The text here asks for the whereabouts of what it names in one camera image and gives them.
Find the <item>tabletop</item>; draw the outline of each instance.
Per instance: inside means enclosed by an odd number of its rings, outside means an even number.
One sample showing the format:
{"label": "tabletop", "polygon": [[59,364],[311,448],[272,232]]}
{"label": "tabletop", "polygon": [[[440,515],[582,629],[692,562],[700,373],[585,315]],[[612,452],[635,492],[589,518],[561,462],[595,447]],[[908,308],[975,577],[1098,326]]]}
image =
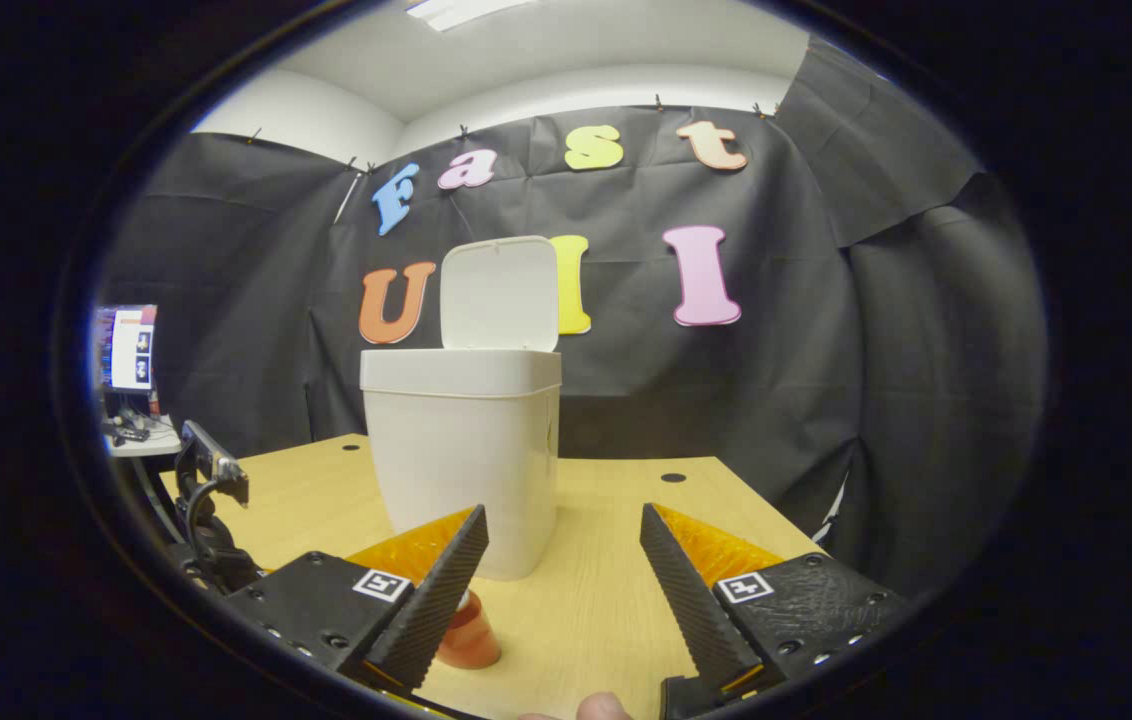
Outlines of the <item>tabletop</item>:
{"label": "tabletop", "polygon": [[[250,509],[217,502],[217,514],[264,568],[310,550],[343,557],[392,537],[365,436],[240,460]],[[784,559],[821,552],[717,457],[558,462],[557,528],[543,559],[529,577],[470,585],[501,659],[482,670],[434,661],[421,697],[494,720],[522,712],[571,719],[586,694],[611,691],[636,720],[657,717],[659,683],[695,667],[638,543],[645,502]],[[685,479],[666,482],[664,474]],[[170,473],[163,480],[173,492]]]}
{"label": "tabletop", "polygon": [[158,421],[149,418],[149,438],[146,442],[128,439],[121,447],[113,445],[113,438],[105,437],[108,454],[113,457],[146,457],[149,455],[174,455],[181,447],[179,432],[170,421],[170,415],[162,415]]}

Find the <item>open lid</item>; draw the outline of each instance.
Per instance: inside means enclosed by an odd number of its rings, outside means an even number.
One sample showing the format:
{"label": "open lid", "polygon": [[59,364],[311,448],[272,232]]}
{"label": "open lid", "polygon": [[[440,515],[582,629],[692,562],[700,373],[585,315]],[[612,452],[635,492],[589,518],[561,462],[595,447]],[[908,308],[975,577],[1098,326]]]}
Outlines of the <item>open lid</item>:
{"label": "open lid", "polygon": [[453,247],[441,260],[441,345],[557,348],[557,251],[540,235]]}

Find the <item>black curtain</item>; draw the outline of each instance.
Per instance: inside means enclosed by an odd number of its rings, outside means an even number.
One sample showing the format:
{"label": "black curtain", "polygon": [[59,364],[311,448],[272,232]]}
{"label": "black curtain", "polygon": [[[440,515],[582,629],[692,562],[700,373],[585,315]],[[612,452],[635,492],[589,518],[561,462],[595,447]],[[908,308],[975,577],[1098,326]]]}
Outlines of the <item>black curtain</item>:
{"label": "black curtain", "polygon": [[[748,166],[698,163],[676,136],[695,120],[732,129]],[[594,125],[618,128],[624,158],[574,172],[563,138]],[[496,178],[439,190],[451,160],[474,149],[498,152]],[[371,195],[409,163],[421,168],[410,213],[379,237]],[[735,324],[672,318],[680,284],[662,233],[689,224],[726,232]],[[1009,202],[931,114],[817,41],[764,119],[571,111],[439,142],[369,175],[188,136],[123,220],[101,299],[160,305],[164,405],[245,456],[365,432],[366,273],[517,234],[589,240],[593,329],[558,342],[563,456],[714,455],[809,533],[844,487],[827,548],[906,593],[953,577],[1018,488],[1046,336]],[[441,345],[430,284],[394,348]]]}

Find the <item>monitor screen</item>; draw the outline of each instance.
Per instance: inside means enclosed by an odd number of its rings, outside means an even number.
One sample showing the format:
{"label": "monitor screen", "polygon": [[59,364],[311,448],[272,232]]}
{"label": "monitor screen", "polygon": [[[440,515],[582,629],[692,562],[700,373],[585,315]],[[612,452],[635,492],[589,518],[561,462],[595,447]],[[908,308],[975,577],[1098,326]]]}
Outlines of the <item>monitor screen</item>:
{"label": "monitor screen", "polygon": [[105,391],[147,393],[153,389],[155,305],[112,305],[95,311],[98,384]]}

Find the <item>colorful foam letter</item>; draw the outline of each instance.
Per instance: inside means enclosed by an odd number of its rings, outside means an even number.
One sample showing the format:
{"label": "colorful foam letter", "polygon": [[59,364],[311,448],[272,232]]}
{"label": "colorful foam letter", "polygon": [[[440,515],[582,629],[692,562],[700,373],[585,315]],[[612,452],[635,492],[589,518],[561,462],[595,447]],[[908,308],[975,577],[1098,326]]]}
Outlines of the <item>colorful foam letter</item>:
{"label": "colorful foam letter", "polygon": [[557,250],[557,334],[584,334],[593,329],[578,291],[580,258],[588,250],[588,238],[560,234],[548,242]]}
{"label": "colorful foam letter", "polygon": [[695,158],[709,168],[738,170],[748,164],[748,158],[740,152],[727,152],[722,144],[722,140],[735,140],[735,131],[717,129],[707,120],[698,120],[697,123],[677,128],[677,137],[689,137]]}
{"label": "colorful foam letter", "polygon": [[415,183],[410,182],[410,178],[419,172],[419,165],[411,163],[398,170],[396,175],[384,187],[375,191],[370,199],[379,206],[379,234],[386,234],[393,225],[402,222],[402,218],[410,213],[409,205],[402,205],[410,200],[411,195],[415,195]]}
{"label": "colorful foam letter", "polygon": [[384,320],[384,299],[388,295],[388,283],[397,276],[396,269],[376,269],[366,274],[361,283],[366,292],[361,295],[361,316],[357,318],[357,328],[366,342],[375,345],[405,340],[419,324],[420,311],[424,309],[424,284],[428,275],[437,269],[434,263],[415,263],[406,265],[402,275],[406,277],[406,301],[402,305],[402,315],[393,323]]}
{"label": "colorful foam letter", "polygon": [[611,126],[584,126],[566,135],[566,164],[572,170],[610,168],[624,158],[620,131]]}
{"label": "colorful foam letter", "polygon": [[451,161],[451,170],[437,178],[437,187],[443,190],[455,190],[456,187],[478,187],[490,182],[494,178],[494,149],[474,149],[465,152]]}
{"label": "colorful foam letter", "polygon": [[663,241],[677,254],[681,273],[681,305],[672,312],[681,325],[729,325],[743,311],[726,297],[721,256],[717,246],[726,238],[721,228],[686,225],[663,233]]}

